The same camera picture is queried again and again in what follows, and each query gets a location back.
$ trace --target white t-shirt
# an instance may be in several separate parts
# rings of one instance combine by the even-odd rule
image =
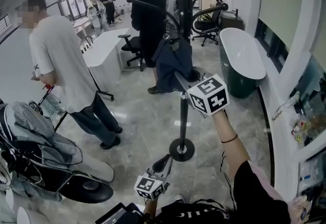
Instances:
[[[79,41],[72,24],[63,16],[42,19],[30,35],[35,74],[56,72],[58,98],[68,113],[90,106],[96,93]]]

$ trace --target sneaker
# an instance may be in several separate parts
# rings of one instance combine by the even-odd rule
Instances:
[[[157,88],[157,86],[154,86],[152,88],[149,88],[148,93],[150,93],[151,95],[156,95],[156,94],[163,94],[163,92]]]
[[[119,127],[118,130],[114,131],[115,133],[122,133],[123,129],[122,127]]]
[[[175,196],[174,202],[185,204],[184,197],[180,194]]]
[[[101,143],[100,144],[100,147],[104,150],[108,150],[108,149],[111,149],[113,146],[117,146],[121,143],[121,140],[119,137],[116,137],[115,140],[113,141],[113,143],[109,146],[109,145],[106,145],[105,143]]]

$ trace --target jacket hanging on rack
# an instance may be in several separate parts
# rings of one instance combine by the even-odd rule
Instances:
[[[193,48],[184,38],[180,38],[179,47],[173,50],[167,39],[162,39],[152,58],[156,61],[158,89],[163,92],[183,91],[175,76],[178,71],[184,78],[190,78],[193,69]]]

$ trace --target white desk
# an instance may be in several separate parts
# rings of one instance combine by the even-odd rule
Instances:
[[[102,33],[83,54],[86,65],[102,91],[111,90],[120,78],[123,70],[120,49],[125,41],[118,36],[129,34],[129,30]]]
[[[86,37],[87,34],[86,34],[86,31],[85,31],[85,28],[91,24],[90,20],[88,17],[85,17],[85,18],[81,18],[81,19],[78,19],[76,22],[73,23],[73,28],[75,29],[75,32],[76,34],[79,32],[79,31],[83,31],[83,34],[84,36]]]

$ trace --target gray pants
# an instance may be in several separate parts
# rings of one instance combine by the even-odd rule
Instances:
[[[98,94],[93,103],[80,112],[70,114],[86,133],[97,136],[104,144],[110,146],[115,140],[119,123],[110,113]]]
[[[107,22],[102,22],[102,20],[100,20],[100,23],[101,23],[101,26],[102,26],[102,28],[103,28],[103,30],[105,32],[110,30],[108,28]],[[101,28],[100,27],[94,27],[94,30],[95,30],[95,36],[98,38],[102,34]]]

